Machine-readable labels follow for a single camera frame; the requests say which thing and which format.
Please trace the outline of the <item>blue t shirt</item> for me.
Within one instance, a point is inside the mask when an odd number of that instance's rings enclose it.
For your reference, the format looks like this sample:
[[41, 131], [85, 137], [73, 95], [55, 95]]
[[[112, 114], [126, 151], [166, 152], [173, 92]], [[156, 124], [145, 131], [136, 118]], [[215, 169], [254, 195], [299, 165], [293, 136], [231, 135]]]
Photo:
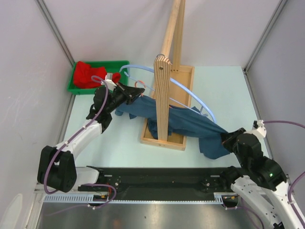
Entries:
[[[148, 130], [157, 139], [156, 102], [148, 96], [137, 98], [132, 104], [121, 104], [115, 110], [117, 116], [128, 113], [130, 119], [143, 117], [147, 119]], [[209, 159], [218, 159], [230, 154], [222, 145], [221, 134], [227, 131], [209, 118], [200, 115], [196, 107], [191, 109], [172, 106], [169, 108], [168, 135], [173, 133], [199, 139], [200, 153]]]

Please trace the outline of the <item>light blue hanger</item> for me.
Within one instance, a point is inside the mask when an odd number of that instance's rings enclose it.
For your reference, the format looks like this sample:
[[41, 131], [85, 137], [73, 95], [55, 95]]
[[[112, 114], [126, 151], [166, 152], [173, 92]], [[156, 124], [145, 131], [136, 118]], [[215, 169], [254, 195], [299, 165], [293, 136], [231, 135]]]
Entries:
[[[141, 69], [144, 71], [148, 71], [151, 73], [154, 73], [154, 70], [152, 68], [142, 66], [142, 65], [136, 65], [136, 64], [128, 64], [124, 65], [120, 68], [120, 73], [122, 73], [125, 70], [135, 68], [135, 69]], [[212, 121], [216, 123], [216, 118], [211, 109], [203, 102], [202, 99], [199, 98], [194, 92], [193, 92], [193, 79], [194, 79], [194, 70], [195, 67], [189, 66], [189, 65], [180, 65], [177, 72], [172, 70], [170, 74], [170, 83], [169, 83], [169, 100], [170, 102], [173, 102], [172, 104], [174, 106], [180, 106], [186, 109], [190, 109], [191, 111], [194, 111], [195, 113], [202, 115], [202, 116], [210, 116]], [[130, 73], [124, 73], [125, 76], [127, 76], [129, 79], [133, 80], [135, 83], [140, 83], [142, 86], [146, 87], [149, 90], [149, 96], [154, 97], [155, 87], [149, 86], [145, 83], [141, 83], [140, 80], [134, 79], [131, 77]], [[191, 100], [194, 99], [201, 107], [199, 111], [195, 111], [191, 108]]]

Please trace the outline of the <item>red t shirt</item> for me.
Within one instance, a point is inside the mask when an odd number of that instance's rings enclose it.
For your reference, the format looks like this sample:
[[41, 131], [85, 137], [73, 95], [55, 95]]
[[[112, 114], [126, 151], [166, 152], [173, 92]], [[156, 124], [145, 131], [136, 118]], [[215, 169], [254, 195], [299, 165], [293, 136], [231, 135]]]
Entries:
[[107, 74], [112, 73], [112, 81], [118, 83], [121, 79], [121, 74], [111, 72], [106, 69], [105, 64], [94, 65], [87, 62], [76, 62], [74, 72], [72, 74], [72, 83], [79, 89], [93, 89], [101, 86], [106, 80]]

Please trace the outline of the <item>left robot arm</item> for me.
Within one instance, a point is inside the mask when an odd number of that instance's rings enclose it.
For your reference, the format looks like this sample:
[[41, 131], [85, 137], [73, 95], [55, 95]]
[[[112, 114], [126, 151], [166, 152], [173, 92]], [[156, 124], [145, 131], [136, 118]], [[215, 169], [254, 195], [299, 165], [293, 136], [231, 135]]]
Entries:
[[105, 178], [97, 168], [76, 167], [75, 159], [96, 137], [105, 132], [112, 121], [111, 113], [120, 105], [130, 105], [143, 93], [144, 88], [122, 83], [106, 83], [95, 90], [93, 104], [83, 126], [68, 140], [56, 146], [45, 146], [41, 151], [37, 181], [47, 194], [57, 191], [68, 193], [75, 187], [89, 185], [99, 191]]

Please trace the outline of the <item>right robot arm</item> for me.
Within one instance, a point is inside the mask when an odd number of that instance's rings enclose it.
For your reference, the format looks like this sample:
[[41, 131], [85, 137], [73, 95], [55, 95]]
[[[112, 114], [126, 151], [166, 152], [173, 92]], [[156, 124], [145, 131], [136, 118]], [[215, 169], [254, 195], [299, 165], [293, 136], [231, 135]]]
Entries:
[[263, 155], [260, 140], [265, 137], [262, 125], [221, 134], [222, 145], [235, 154], [242, 172], [228, 167], [221, 173], [220, 187], [246, 202], [243, 209], [255, 215], [263, 229], [303, 229], [305, 217], [292, 196], [293, 186], [280, 165]]

